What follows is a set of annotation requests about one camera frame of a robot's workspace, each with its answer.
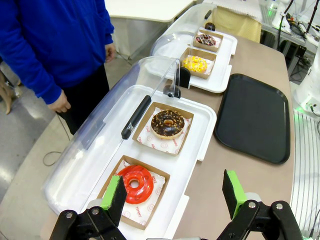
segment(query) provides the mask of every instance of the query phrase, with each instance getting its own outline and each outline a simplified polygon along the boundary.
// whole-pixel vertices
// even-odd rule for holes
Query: blue sweater
[[[0,0],[0,56],[46,104],[106,59],[114,27],[104,0]]]

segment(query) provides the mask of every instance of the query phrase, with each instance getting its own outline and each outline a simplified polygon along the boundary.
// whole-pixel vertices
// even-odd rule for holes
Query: tile floor
[[[149,50],[128,61],[118,56],[108,63],[110,87],[131,64],[149,55]],[[18,82],[8,66],[0,68],[13,84]],[[0,240],[41,239],[42,226],[52,212],[41,188],[53,167],[45,166],[43,157],[50,151],[62,152],[69,142],[58,116],[32,91],[24,86],[21,90],[23,94],[13,102],[9,115],[4,114],[4,103],[0,102]],[[54,162],[58,157],[52,153],[45,161]]]

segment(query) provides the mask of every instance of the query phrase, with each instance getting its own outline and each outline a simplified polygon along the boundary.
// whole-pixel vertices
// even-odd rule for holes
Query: white robot
[[[290,2],[290,0],[280,0],[275,17],[272,21],[272,26],[274,28],[279,29],[280,23],[281,23],[281,18],[285,15],[285,10],[287,8],[286,6],[288,5],[289,2]],[[286,19],[286,16],[284,16],[281,26],[282,26],[281,27],[282,31],[284,31],[288,34],[291,33],[290,25]]]
[[[307,112],[320,115],[320,46],[318,45],[314,62],[302,83],[293,92],[296,102]]]

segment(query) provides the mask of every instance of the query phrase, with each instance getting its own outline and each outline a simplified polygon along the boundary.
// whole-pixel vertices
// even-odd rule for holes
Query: black tray
[[[230,76],[214,129],[224,145],[283,164],[290,156],[288,100],[277,88],[242,74]]]

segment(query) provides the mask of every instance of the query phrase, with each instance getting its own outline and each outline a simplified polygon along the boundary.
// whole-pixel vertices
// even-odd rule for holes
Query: white tray
[[[223,35],[223,41],[221,42],[221,46],[217,52],[193,47],[195,49],[216,54],[212,72],[208,79],[191,76],[189,87],[194,86],[212,93],[222,93],[227,89],[232,68],[229,62],[231,56],[236,53],[238,40],[235,37],[222,32],[214,31],[214,33]],[[168,44],[161,46],[156,52],[153,52],[153,55],[179,59],[191,42],[192,36],[188,34],[180,36],[179,40],[173,40],[168,42]]]
[[[206,105],[185,98],[170,98],[162,92],[156,91],[152,96],[153,102],[167,104],[194,114],[192,125],[181,152],[177,156],[172,156],[139,144],[132,139],[133,132],[128,140],[123,141],[115,156],[107,165],[110,156],[119,143],[115,139],[119,139],[118,136],[121,138],[121,131],[128,119],[145,95],[151,92],[151,88],[141,85],[128,88],[106,116],[105,121],[108,122],[108,125],[103,127],[87,151],[78,153],[82,155],[80,160],[69,161],[68,164],[70,165],[66,165],[63,171],[59,173],[61,181],[57,181],[57,185],[53,182],[47,186],[48,203],[57,214],[65,209],[72,209],[78,213],[83,212],[88,203],[97,198],[122,155],[127,155],[170,174],[170,180],[146,229],[141,230],[121,221],[119,224],[120,231],[128,240],[172,238],[174,236],[189,199],[184,195],[186,187],[197,160],[202,161],[204,159],[217,116]],[[97,181],[105,166],[107,166],[105,171]],[[76,174],[72,175],[72,179],[66,179],[65,174],[68,173],[70,168],[77,168],[76,171],[73,170]],[[72,184],[68,184],[68,187],[66,187],[63,186],[63,181]],[[93,192],[84,204],[88,192],[93,187]]]

